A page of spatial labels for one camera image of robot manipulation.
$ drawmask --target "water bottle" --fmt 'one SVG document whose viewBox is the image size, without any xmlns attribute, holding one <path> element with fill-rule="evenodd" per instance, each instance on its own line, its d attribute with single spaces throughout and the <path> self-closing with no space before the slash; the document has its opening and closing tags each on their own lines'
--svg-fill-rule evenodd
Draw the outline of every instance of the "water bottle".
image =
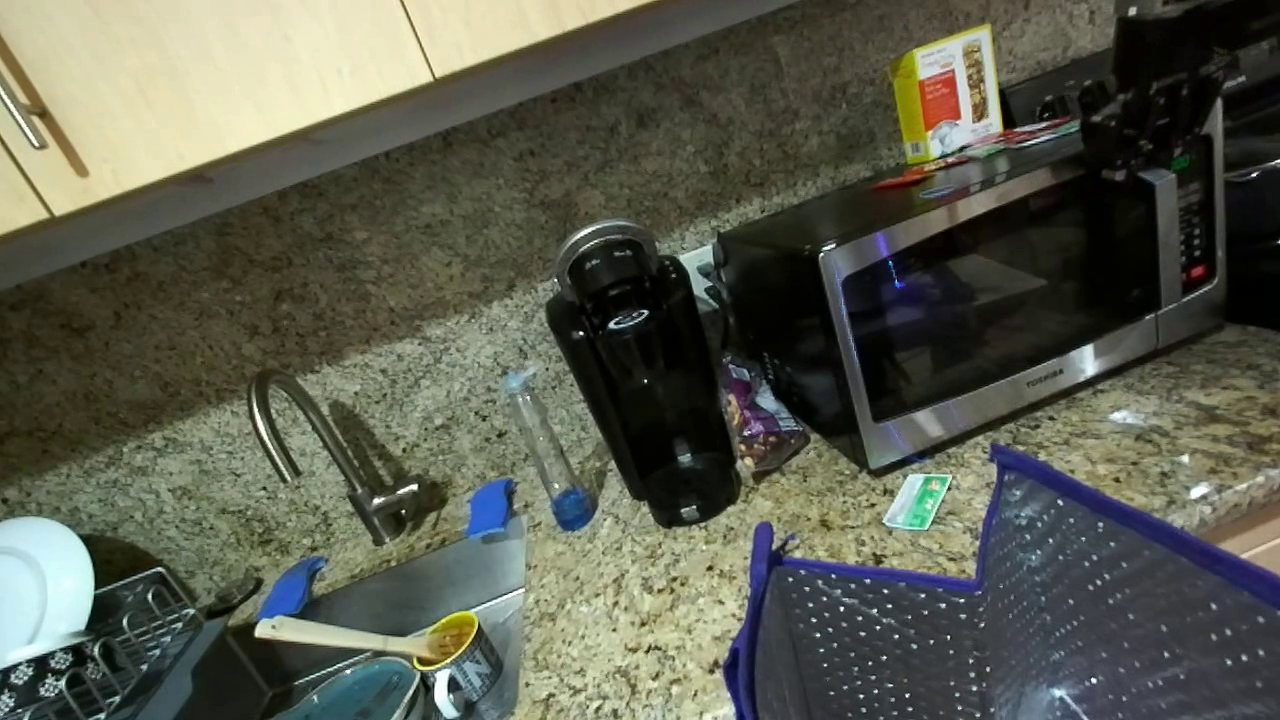
<svg viewBox="0 0 1280 720">
<path fill-rule="evenodd" d="M 511 415 L 520 425 L 520 434 L 534 457 L 538 477 L 552 501 L 552 514 L 563 530 L 580 530 L 595 516 L 599 498 L 594 489 L 582 484 L 564 457 L 556 430 L 547 420 L 547 407 L 534 395 L 529 380 L 534 370 L 507 373 L 502 389 L 511 406 Z"/>
</svg>

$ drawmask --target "wooden cabinet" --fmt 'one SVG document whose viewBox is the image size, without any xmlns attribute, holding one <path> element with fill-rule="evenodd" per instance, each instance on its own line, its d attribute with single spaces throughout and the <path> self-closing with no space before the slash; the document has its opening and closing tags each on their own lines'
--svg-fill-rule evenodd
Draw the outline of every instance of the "wooden cabinet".
<svg viewBox="0 0 1280 720">
<path fill-rule="evenodd" d="M 436 77 L 658 0 L 404 0 Z"/>
<path fill-rule="evenodd" d="M 399 0 L 4 0 L 0 40 L 50 147 L 0 138 L 54 214 L 431 79 Z"/>
<path fill-rule="evenodd" d="M 1280 574 L 1280 505 L 1263 507 L 1204 533 L 1222 550 Z"/>
<path fill-rule="evenodd" d="M 27 178 L 22 177 L 18 165 L 0 146 L 0 234 L 24 228 L 47 217 L 49 211 L 27 184 Z"/>
</svg>

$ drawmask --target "blue dish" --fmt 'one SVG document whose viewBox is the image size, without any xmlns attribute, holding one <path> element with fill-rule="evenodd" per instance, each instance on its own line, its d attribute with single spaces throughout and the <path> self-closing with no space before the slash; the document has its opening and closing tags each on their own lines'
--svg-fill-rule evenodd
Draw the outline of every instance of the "blue dish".
<svg viewBox="0 0 1280 720">
<path fill-rule="evenodd" d="M 417 670 L 397 657 L 379 657 L 344 670 L 275 720 L 419 720 Z"/>
</svg>

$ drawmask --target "faucet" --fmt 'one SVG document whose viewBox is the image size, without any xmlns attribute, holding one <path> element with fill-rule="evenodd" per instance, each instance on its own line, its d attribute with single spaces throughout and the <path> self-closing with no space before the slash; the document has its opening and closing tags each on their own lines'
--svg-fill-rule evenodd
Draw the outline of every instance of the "faucet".
<svg viewBox="0 0 1280 720">
<path fill-rule="evenodd" d="M 408 525 L 408 515 L 416 505 L 419 487 L 416 482 L 407 482 L 390 492 L 375 493 L 369 487 L 364 473 L 351 459 L 347 447 L 338 438 L 333 425 L 320 411 L 316 401 L 307 393 L 298 380 L 283 370 L 260 370 L 248 386 L 248 414 L 253 421 L 253 433 L 266 452 L 266 459 L 271 461 L 271 468 L 288 484 L 298 479 L 302 471 L 293 461 L 289 450 L 284 446 L 284 438 L 275 427 L 271 416 L 271 388 L 279 388 L 289 400 L 298 406 L 302 415 L 311 424 L 311 429 L 320 436 L 320 443 L 329 451 L 329 456 L 342 471 L 342 478 L 347 482 L 347 500 L 356 509 L 356 516 L 365 524 L 375 546 L 387 544 L 394 539 Z"/>
</svg>

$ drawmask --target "yellow box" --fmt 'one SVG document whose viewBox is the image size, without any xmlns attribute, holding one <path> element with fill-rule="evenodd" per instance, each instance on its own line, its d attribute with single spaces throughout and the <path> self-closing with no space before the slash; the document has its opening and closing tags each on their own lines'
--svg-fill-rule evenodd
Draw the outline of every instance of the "yellow box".
<svg viewBox="0 0 1280 720">
<path fill-rule="evenodd" d="M 1005 129 L 989 24 L 916 47 L 890 73 L 908 163 L 936 160 Z"/>
</svg>

